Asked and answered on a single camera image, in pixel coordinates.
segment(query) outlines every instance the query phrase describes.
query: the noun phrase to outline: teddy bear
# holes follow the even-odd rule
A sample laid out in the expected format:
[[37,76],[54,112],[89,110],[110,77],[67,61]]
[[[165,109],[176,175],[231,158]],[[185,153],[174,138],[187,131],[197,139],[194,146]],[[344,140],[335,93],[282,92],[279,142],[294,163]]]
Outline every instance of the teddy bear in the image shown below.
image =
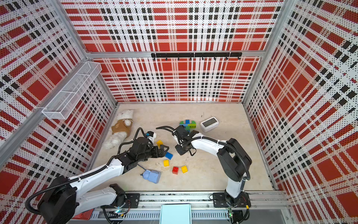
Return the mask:
[[107,138],[102,148],[111,149],[113,147],[118,148],[119,145],[127,138],[130,134],[132,127],[133,110],[124,110],[117,115],[117,123],[112,126],[112,135]]

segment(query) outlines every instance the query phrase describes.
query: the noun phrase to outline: red plaid pattern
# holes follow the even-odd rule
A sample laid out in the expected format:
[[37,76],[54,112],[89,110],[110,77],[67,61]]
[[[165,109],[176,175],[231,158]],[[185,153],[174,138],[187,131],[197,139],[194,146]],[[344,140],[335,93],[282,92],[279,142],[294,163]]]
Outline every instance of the red plaid pattern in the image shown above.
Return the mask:
[[61,0],[90,52],[263,50],[283,0]]
[[82,56],[48,1],[3,2],[0,26],[1,145]]
[[[0,170],[1,223],[46,223],[25,209],[25,200],[58,176],[84,172],[112,110],[94,81],[67,120],[45,118],[37,125]],[[34,208],[40,199],[32,201]]]
[[102,76],[117,101],[233,101],[245,94],[258,57],[101,58]]
[[298,1],[247,104],[301,223],[358,222],[357,1]]

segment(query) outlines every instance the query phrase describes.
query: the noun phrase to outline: red toy block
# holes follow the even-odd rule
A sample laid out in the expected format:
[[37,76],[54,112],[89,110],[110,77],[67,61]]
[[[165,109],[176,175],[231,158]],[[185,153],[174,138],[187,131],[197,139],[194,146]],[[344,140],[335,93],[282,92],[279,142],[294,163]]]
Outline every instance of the red toy block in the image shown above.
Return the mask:
[[178,174],[178,170],[179,170],[178,167],[173,167],[173,171],[172,171],[172,172],[173,172],[174,174]]

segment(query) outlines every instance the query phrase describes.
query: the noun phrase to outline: white alarm clock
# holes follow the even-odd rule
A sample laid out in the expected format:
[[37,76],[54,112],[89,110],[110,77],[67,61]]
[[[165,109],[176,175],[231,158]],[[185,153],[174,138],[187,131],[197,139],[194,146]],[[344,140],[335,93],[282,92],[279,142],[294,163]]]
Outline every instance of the white alarm clock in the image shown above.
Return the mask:
[[216,117],[211,117],[200,123],[200,126],[204,132],[208,132],[211,129],[216,128],[219,125],[218,119]]

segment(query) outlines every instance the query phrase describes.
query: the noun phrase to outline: light blue box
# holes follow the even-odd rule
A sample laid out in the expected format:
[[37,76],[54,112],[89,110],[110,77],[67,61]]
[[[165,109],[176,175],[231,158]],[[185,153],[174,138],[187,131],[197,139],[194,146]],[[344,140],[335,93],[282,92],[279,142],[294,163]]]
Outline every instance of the light blue box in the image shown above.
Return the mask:
[[162,205],[159,224],[192,224],[190,204]]
[[149,180],[150,182],[157,184],[160,179],[160,172],[155,170],[146,170],[143,173],[143,178],[145,180]]

